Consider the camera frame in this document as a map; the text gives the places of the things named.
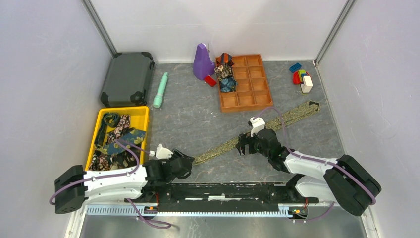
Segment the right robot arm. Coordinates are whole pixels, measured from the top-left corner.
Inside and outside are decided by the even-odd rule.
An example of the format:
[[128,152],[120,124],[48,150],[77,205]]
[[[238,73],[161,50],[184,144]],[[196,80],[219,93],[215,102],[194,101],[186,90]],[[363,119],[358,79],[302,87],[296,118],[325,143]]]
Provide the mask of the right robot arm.
[[272,129],[240,134],[236,148],[242,155],[246,150],[261,154],[274,169],[296,174],[297,181],[286,188],[292,202],[315,197],[336,202],[348,213],[361,216],[382,191],[379,182],[352,156],[311,157],[281,145]]

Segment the olive green leaf-pattern tie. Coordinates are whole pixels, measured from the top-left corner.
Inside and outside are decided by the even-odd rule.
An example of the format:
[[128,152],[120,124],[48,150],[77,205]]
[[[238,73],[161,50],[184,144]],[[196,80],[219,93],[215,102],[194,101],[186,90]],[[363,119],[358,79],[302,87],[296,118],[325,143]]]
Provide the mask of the olive green leaf-pattern tie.
[[[285,112],[283,116],[284,124],[286,126],[292,125],[302,119],[308,118],[314,114],[317,114],[320,109],[320,103],[316,101],[307,101],[299,106]],[[274,131],[278,131],[282,129],[281,119],[280,116],[277,116],[274,119],[271,119],[266,124],[266,128],[273,129]],[[207,152],[195,156],[195,160],[193,162],[193,166],[202,164],[207,162],[211,159],[214,159],[224,153],[227,153],[233,150],[236,144],[239,142],[238,137],[232,138],[210,150]]]

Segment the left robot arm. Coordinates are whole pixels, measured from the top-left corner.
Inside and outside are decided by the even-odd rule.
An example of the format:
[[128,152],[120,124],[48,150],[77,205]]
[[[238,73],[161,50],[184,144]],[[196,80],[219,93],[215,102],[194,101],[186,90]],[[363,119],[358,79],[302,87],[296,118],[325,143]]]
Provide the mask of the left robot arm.
[[75,165],[54,181],[51,204],[55,213],[66,214],[84,204],[140,198],[154,199],[161,187],[191,174],[195,158],[173,149],[168,159],[150,160],[142,165],[109,171],[85,171]]

